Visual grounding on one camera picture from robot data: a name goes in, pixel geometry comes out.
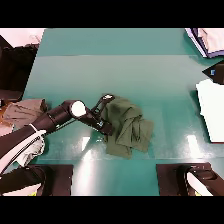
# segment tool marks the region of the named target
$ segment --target brown cloth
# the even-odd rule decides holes
[[[3,120],[15,124],[19,129],[34,122],[46,111],[47,105],[44,99],[23,100],[10,104],[3,114]]]
[[[105,136],[108,154],[130,159],[132,148],[148,151],[154,125],[152,121],[143,119],[139,107],[116,96],[106,105],[102,116],[113,126],[112,136]]]

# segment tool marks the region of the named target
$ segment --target green cloth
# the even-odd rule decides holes
[[[153,122],[143,119],[139,107],[116,96],[106,105],[102,117],[113,126],[112,136],[105,136],[107,154],[130,159],[132,148],[148,151],[154,125]]]

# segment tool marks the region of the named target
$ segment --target robotic arm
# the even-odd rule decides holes
[[[58,107],[40,116],[32,124],[0,137],[0,178],[8,166],[40,136],[57,131],[72,118],[91,126],[104,135],[111,135],[112,125],[101,118],[101,112],[105,105],[114,98],[109,94],[101,97],[91,110],[82,101],[64,101]]]

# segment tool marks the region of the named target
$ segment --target teal tabletop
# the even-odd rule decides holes
[[[128,98],[154,121],[148,153],[105,153],[103,136],[80,122],[46,138],[34,162],[74,164],[72,195],[159,195],[157,163],[210,162],[224,177],[224,146],[213,145],[195,85],[222,58],[202,58],[184,29],[47,29],[24,93],[50,107],[103,93]]]

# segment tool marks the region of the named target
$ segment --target stack of papers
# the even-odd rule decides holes
[[[206,79],[196,88],[211,142],[224,143],[224,85]]]

